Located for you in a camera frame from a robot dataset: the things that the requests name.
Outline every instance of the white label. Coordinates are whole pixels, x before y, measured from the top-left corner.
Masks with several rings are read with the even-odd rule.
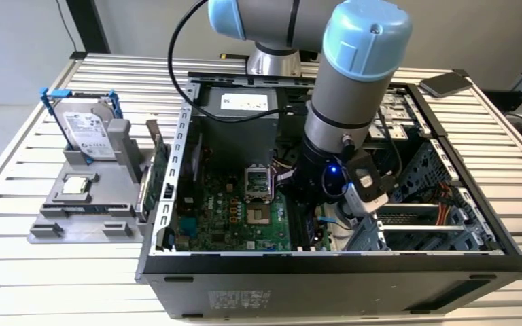
[[[61,209],[65,211],[65,212],[85,212],[85,209],[82,209],[82,207],[61,207]]]
[[[64,118],[81,152],[90,158],[115,158],[100,117],[93,113],[65,112]]]
[[[267,308],[271,290],[208,291],[212,309],[259,309]]]
[[[261,94],[223,94],[223,110],[268,111],[268,97]]]

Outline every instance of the light blue joint cover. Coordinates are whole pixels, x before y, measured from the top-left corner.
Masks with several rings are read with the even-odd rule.
[[[52,98],[68,98],[72,96],[72,90],[53,90],[50,97]]]
[[[404,58],[412,24],[407,13],[383,0],[346,0],[334,9],[323,34],[323,53],[347,78],[387,77]]]
[[[117,97],[115,90],[109,90],[108,98],[112,101],[112,109],[115,110],[115,117],[117,119],[123,119],[124,117],[123,117],[123,110],[120,108],[120,98]]]
[[[215,32],[233,39],[245,40],[236,0],[209,0],[208,20]]]

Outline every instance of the metal profile frame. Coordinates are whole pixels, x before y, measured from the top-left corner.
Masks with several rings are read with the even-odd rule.
[[[73,74],[77,72],[77,68],[81,65],[81,60],[69,60],[64,69],[60,72],[60,76],[56,78],[56,80],[52,83],[50,91],[53,89],[65,88],[66,84],[72,80]],[[21,142],[26,138],[29,130],[33,128],[33,126],[42,121],[45,118],[44,112],[46,111],[45,105],[42,102],[37,103],[37,106],[34,107],[32,113],[29,114],[29,117],[26,118],[22,126],[20,127],[17,134],[14,135],[13,139],[9,142],[9,145],[5,147],[5,150],[2,151],[0,155],[0,174],[5,168],[6,163],[9,162],[13,154],[17,152],[17,149],[21,146]]]
[[[65,0],[86,52],[109,53],[94,0]]]

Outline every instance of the wire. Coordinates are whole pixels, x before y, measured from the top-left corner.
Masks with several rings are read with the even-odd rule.
[[[326,168],[323,169],[323,172],[322,172],[322,190],[323,190],[323,193],[331,198],[331,199],[338,199],[338,198],[342,198],[343,195],[346,195],[346,192],[348,190],[348,187],[346,186],[346,189],[342,191],[340,194],[330,194],[327,189],[326,189],[326,171],[327,171],[327,166]]]
[[[343,210],[343,202],[342,202],[342,200],[338,202],[336,208],[338,208],[339,214],[340,214],[344,218],[347,218],[347,219],[355,219],[355,216],[354,216],[352,214],[346,213],[346,211]]]
[[[338,222],[332,222],[332,221],[322,221],[323,223],[331,223],[331,224],[335,224],[336,226],[339,226],[340,228],[343,228],[344,230],[348,230],[351,231],[352,229],[351,228],[347,228],[346,226],[343,226],[342,224],[339,224]]]
[[[396,144],[394,143],[394,139],[391,138],[388,125],[386,124],[386,118],[384,115],[382,114],[380,108],[378,108],[378,118],[379,118],[379,123],[382,123],[382,127],[384,128],[386,131],[386,135],[384,135],[386,139],[390,141],[391,149],[394,150],[394,155],[396,156],[398,165],[396,165],[396,171],[392,172],[392,174],[394,174],[394,178],[398,178],[399,174],[402,173],[402,158],[399,157],[398,147]]]
[[[272,158],[272,162],[274,162],[276,165],[279,165],[282,168],[288,168],[288,169],[294,168],[292,166],[290,166],[290,165],[287,165],[287,164],[279,162],[275,158]]]
[[[422,194],[422,193],[425,193],[425,192],[427,192],[429,190],[433,190],[433,189],[437,189],[435,185],[433,185],[430,187],[425,187],[422,189],[418,189],[415,192],[412,192],[411,194],[408,194],[406,196],[406,198],[402,200],[402,202],[408,202],[408,200],[411,200],[416,195],[419,195],[419,194]]]
[[[219,118],[216,115],[213,115],[211,112],[204,110],[200,106],[197,106],[197,104],[188,98],[187,94],[184,93],[184,90],[181,89],[181,87],[179,85],[179,82],[176,81],[176,76],[173,74],[173,67],[172,67],[173,47],[176,45],[176,39],[179,38],[179,34],[180,34],[180,31],[181,31],[181,28],[184,27],[184,24],[187,23],[188,19],[191,19],[191,16],[195,14],[196,10],[199,10],[199,8],[207,3],[207,1],[208,0],[199,0],[199,2],[196,2],[192,5],[192,7],[189,8],[189,10],[184,14],[184,16],[180,18],[180,22],[176,25],[176,28],[173,29],[172,36],[171,36],[171,42],[168,44],[168,55],[167,55],[168,75],[171,77],[172,85],[173,85],[173,87],[175,87],[180,97],[184,99],[184,101],[188,103],[188,105],[197,112],[200,112],[200,114],[207,116],[209,119],[212,119],[212,120],[215,120],[217,122],[224,122],[227,124],[236,124],[239,122],[247,122],[247,121],[255,120],[255,119],[257,119],[260,117],[264,117],[267,115],[272,115],[275,113],[282,113],[282,112],[284,113],[284,112],[287,112],[284,109],[274,109],[274,110],[268,110],[267,112],[257,113],[255,115],[244,117],[241,119],[227,120],[227,119]]]
[[[72,33],[69,32],[68,25],[65,23],[64,13],[61,12],[60,0],[54,0],[54,2],[57,4],[57,10],[60,11],[60,17],[61,17],[61,22],[64,24],[65,32],[68,33],[69,39],[72,40],[73,52],[76,52],[77,51],[76,42],[73,41]]]

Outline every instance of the aluminum table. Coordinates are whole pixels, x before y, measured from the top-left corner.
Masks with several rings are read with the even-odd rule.
[[[188,71],[244,73],[241,60],[176,60],[179,82]],[[304,64],[314,77],[316,64]],[[395,82],[418,83],[447,71],[400,69]],[[152,140],[144,127],[157,119],[164,137],[173,136],[180,97],[165,61],[89,54],[70,60],[52,88],[120,94],[131,135],[141,147]],[[522,137],[474,85],[447,98],[426,101],[465,159],[503,224],[522,250]],[[148,285],[133,282],[140,244],[29,244],[26,233],[64,163],[64,138],[42,105],[37,105],[0,157],[0,325],[155,325],[171,321]],[[445,316],[379,319],[195,320],[215,324],[522,324],[522,280]]]

